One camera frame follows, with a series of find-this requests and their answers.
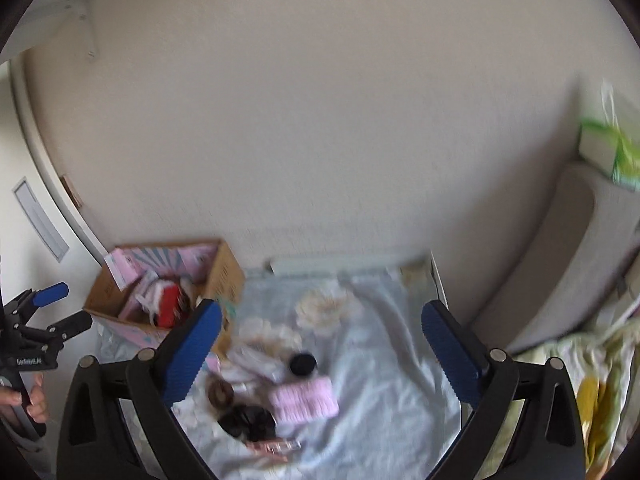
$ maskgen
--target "green plastic bag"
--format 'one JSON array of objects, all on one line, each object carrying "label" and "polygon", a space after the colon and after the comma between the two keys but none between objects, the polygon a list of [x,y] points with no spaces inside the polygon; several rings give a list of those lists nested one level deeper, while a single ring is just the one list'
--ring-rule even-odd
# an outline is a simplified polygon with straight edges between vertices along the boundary
[{"label": "green plastic bag", "polygon": [[603,82],[600,103],[582,120],[578,151],[614,183],[640,190],[640,112]]}]

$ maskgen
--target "blue gripper pad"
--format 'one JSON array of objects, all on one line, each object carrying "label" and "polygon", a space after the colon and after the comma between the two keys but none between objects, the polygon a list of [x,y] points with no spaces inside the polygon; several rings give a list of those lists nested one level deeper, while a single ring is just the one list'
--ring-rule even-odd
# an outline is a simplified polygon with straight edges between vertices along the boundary
[{"label": "blue gripper pad", "polygon": [[421,321],[422,333],[436,354],[456,397],[475,410],[482,398],[482,365],[474,362],[460,341],[462,327],[440,300],[430,301],[422,308]]},{"label": "blue gripper pad", "polygon": [[33,296],[33,304],[38,308],[47,306],[62,298],[66,298],[69,294],[69,287],[65,282],[56,283],[36,292]]},{"label": "blue gripper pad", "polygon": [[203,300],[184,325],[171,330],[158,347],[162,400],[167,406],[184,400],[222,329],[219,304]]}]

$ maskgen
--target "cardboard box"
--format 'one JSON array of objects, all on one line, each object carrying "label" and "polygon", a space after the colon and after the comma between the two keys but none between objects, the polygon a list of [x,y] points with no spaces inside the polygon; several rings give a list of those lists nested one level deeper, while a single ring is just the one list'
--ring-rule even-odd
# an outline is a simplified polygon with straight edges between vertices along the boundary
[{"label": "cardboard box", "polygon": [[[217,300],[222,308],[222,330],[218,335],[211,350],[218,356],[224,357],[231,345],[231,327],[236,316],[242,288],[244,286],[244,272],[238,265],[231,249],[224,240],[204,240],[219,244],[216,257],[209,271],[209,277],[205,283],[196,284],[201,287],[201,295],[204,298]],[[193,242],[201,244],[202,240]],[[145,244],[156,247],[178,247],[188,244]],[[89,296],[84,302],[83,309],[95,317],[95,319],[108,327],[124,339],[132,342],[140,348],[157,348],[168,333],[168,330],[156,328],[148,322],[144,312],[139,312],[131,320],[119,320],[120,309],[127,300],[132,286],[120,290],[113,279],[107,265],[103,265],[100,274],[95,280]]]}]

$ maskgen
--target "pink item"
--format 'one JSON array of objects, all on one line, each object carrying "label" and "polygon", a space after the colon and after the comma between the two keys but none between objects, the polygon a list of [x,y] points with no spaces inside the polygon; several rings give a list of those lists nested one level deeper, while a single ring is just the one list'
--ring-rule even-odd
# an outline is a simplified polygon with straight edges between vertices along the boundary
[{"label": "pink item", "polygon": [[118,288],[124,290],[148,270],[164,278],[187,276],[193,283],[207,279],[218,245],[136,247],[116,249],[104,258]]},{"label": "pink item", "polygon": [[274,418],[279,424],[303,424],[319,418],[332,418],[340,411],[329,377],[284,384],[269,394]]},{"label": "pink item", "polygon": [[212,374],[220,373],[220,359],[217,355],[209,354],[207,358],[204,359],[204,362],[207,365],[209,372],[211,372]]}]

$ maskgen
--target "red object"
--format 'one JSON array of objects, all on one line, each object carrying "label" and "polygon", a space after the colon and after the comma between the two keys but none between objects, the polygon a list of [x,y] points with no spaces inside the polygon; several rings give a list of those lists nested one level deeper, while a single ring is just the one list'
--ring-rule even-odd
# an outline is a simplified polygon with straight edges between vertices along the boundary
[{"label": "red object", "polygon": [[175,285],[168,286],[162,292],[160,300],[160,314],[156,320],[156,325],[161,328],[172,328],[179,316],[180,308],[178,301],[180,299],[180,287]]}]

